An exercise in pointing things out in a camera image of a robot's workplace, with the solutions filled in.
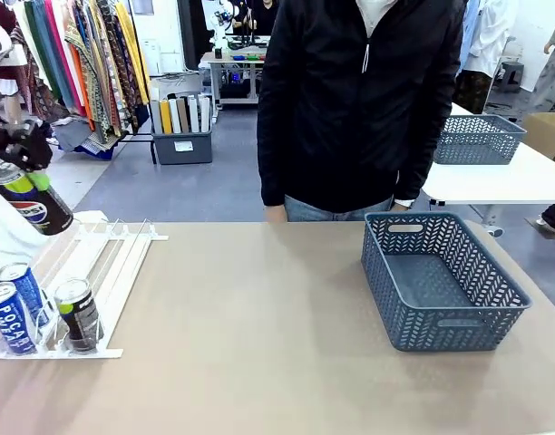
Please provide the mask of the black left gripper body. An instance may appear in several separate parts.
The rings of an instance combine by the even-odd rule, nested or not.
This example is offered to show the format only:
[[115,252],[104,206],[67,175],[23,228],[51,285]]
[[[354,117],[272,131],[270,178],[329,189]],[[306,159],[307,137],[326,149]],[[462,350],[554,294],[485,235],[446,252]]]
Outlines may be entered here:
[[0,123],[0,159],[27,172],[46,169],[53,156],[47,141],[52,132],[47,122]]

